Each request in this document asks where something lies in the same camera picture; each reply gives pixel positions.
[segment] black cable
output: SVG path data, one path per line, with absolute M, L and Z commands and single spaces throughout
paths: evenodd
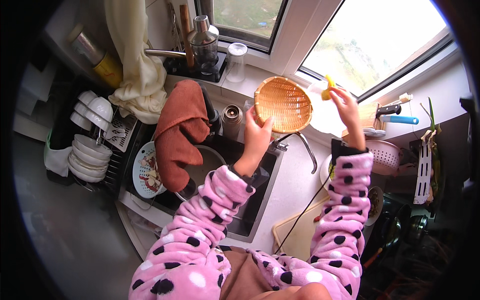
M 330 178 L 330 175 L 332 175 L 332 172 L 333 172 L 333 169 L 332 168 L 330 170 L 330 172 L 328 173 L 328 176 L 327 176 L 327 179 L 325 180 L 325 182 L 322 184 L 322 186 L 318 189 L 318 191 L 315 193 L 315 195 L 313 196 L 313 198 L 310 200 L 310 202 L 308 202 L 308 205 L 307 207 L 305 207 L 305 209 L 302 211 L 302 213 L 300 214 L 300 216 L 298 216 L 298 218 L 295 220 L 295 223 L 293 223 L 293 226 L 292 228 L 290 228 L 290 231 L 287 233 L 287 236 L 283 239 L 283 242 L 280 244 L 280 246 L 278 247 L 278 249 L 275 251 L 274 254 L 277 254 L 278 251 L 280 251 L 280 248 L 282 248 L 283 246 L 283 243 L 287 240 L 288 236 L 290 235 L 290 233 L 292 232 L 293 228 L 295 227 L 295 225 L 297 224 L 297 222 L 299 221 L 300 217 L 307 211 L 308 207 L 310 206 L 310 204 L 312 204 L 313 200 L 315 199 L 315 197 L 318 195 L 318 193 L 320 193 L 320 191 L 322 190 L 322 188 L 324 187 L 324 185 L 327 183 L 328 179 Z

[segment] stacked bowls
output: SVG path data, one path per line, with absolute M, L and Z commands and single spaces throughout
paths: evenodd
M 80 101 L 75 104 L 70 120 L 88 131 L 92 128 L 92 123 L 100 129 L 108 131 L 113 118 L 110 102 L 92 91 L 81 93 L 78 99 Z
M 68 155 L 68 169 L 81 180 L 99 182 L 105 178 L 111 155 L 110 149 L 97 146 L 94 139 L 76 134 Z

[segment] pink polka dot pajamas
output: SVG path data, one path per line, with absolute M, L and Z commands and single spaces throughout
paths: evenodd
M 285 253 L 247 249 L 272 290 L 320 282 L 332 299 L 354 299 L 360 286 L 361 233 L 370 209 L 367 187 L 373 156 L 340 156 L 305 262 Z M 226 225 L 255 189 L 222 166 L 208 174 L 199 194 L 180 205 L 135 271 L 129 299 L 219 299 L 231 266 L 218 243 Z

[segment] person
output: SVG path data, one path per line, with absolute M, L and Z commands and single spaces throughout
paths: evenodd
M 219 246 L 239 207 L 255 193 L 251 176 L 266 152 L 274 123 L 246 113 L 245 150 L 233 166 L 211 171 L 198 195 L 183 202 L 135 271 L 129 299 L 355 299 L 360 285 L 363 223 L 373 155 L 365 147 L 357 101 L 343 88 L 330 95 L 349 132 L 332 149 L 335 176 L 305 262 L 286 253 Z

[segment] pink colander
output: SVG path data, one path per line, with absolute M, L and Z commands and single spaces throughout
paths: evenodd
M 377 140 L 366 141 L 366 146 L 373 153 L 373 173 L 392 175 L 396 172 L 402 155 L 400 148 L 392 143 Z

